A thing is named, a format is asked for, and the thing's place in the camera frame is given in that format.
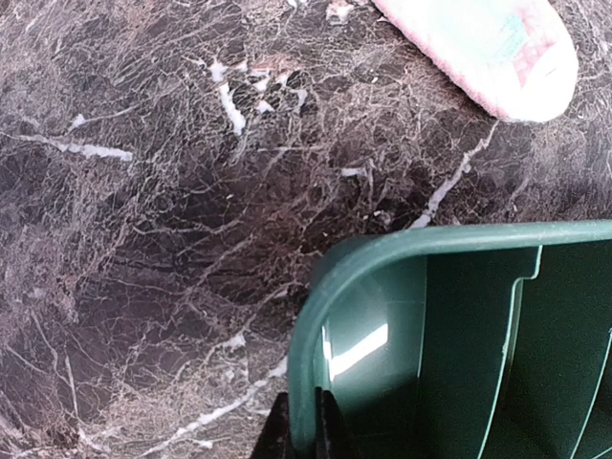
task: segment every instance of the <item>green plastic bin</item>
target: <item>green plastic bin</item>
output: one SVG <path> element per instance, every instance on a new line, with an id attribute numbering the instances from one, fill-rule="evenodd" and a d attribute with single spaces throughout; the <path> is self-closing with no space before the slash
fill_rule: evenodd
<path id="1" fill-rule="evenodd" d="M 297 455 L 315 457 L 321 387 L 365 459 L 612 457 L 611 239 L 589 222 L 333 247 L 289 352 Z"/>

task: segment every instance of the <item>pink and white object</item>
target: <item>pink and white object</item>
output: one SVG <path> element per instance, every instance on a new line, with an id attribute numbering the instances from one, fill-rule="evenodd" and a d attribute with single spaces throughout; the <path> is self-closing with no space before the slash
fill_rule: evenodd
<path id="1" fill-rule="evenodd" d="M 578 58 L 548 0 L 374 0 L 452 81 L 502 120 L 545 122 L 576 88 Z"/>

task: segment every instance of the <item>marble countertop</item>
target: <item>marble countertop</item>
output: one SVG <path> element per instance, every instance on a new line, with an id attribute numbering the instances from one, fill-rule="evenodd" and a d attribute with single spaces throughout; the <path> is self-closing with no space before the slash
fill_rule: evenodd
<path id="1" fill-rule="evenodd" d="M 554 4 L 524 125 L 367 0 L 0 0 L 0 458 L 248 457 L 339 240 L 610 218 L 612 3 Z"/>

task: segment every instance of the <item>dark marble surface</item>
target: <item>dark marble surface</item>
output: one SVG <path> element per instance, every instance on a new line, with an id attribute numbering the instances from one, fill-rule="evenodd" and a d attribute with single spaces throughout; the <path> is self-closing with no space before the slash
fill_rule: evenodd
<path id="1" fill-rule="evenodd" d="M 544 125 L 335 2 L 0 0 L 0 457 L 248 457 L 335 242 L 612 216 L 609 0 Z"/>

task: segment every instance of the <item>green plastic container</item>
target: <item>green plastic container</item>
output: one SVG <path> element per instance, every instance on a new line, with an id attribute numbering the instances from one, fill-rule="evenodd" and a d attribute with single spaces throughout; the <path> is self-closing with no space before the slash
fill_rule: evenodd
<path id="1" fill-rule="evenodd" d="M 612 457 L 612 222 L 351 239 L 315 272 L 289 353 L 292 442 L 315 389 L 365 459 Z"/>

